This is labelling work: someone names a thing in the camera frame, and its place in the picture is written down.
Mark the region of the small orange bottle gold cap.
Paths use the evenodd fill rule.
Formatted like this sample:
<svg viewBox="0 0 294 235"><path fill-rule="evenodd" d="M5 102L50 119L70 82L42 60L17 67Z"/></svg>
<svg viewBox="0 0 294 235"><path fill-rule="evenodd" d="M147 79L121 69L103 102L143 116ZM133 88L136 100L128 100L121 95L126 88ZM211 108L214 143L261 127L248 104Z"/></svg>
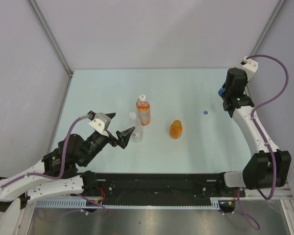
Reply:
<svg viewBox="0 0 294 235"><path fill-rule="evenodd" d="M170 137L172 139L178 139L182 135L182 123L179 120L175 120L170 126Z"/></svg>

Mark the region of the blue Pocari Sweat bottle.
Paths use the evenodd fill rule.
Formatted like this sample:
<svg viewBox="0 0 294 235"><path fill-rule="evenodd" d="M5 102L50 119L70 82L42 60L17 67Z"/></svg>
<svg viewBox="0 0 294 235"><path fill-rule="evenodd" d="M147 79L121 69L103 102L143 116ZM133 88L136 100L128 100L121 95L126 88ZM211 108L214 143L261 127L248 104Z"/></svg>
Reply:
<svg viewBox="0 0 294 235"><path fill-rule="evenodd" d="M225 86L221 86L221 88L218 90L218 95L222 97L224 92L225 92Z"/></svg>

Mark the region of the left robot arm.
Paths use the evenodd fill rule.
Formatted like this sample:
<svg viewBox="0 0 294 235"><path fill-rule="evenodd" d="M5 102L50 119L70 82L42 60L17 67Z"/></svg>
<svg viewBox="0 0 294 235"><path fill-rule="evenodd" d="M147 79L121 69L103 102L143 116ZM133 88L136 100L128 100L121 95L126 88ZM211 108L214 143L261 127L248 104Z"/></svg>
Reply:
<svg viewBox="0 0 294 235"><path fill-rule="evenodd" d="M0 177L0 212L6 212L17 199L23 209L44 198L63 194L92 196L99 192L96 173L79 173L77 168L86 167L106 145L127 147L135 127L113 136L108 126L115 115L90 111L78 117L52 152L15 176Z"/></svg>

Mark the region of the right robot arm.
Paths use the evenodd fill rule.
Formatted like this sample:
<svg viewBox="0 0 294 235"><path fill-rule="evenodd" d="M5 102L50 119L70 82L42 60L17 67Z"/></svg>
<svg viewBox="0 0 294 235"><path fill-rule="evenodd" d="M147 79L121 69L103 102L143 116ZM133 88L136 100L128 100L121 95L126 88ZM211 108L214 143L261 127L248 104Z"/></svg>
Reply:
<svg viewBox="0 0 294 235"><path fill-rule="evenodd" d="M243 170L226 172L224 180L217 182L216 190L221 196L228 196L234 188L283 187L291 164L290 153L280 150L272 141L253 110L252 99L244 94L247 83L243 69L230 68L219 92L223 109L240 128L251 154Z"/></svg>

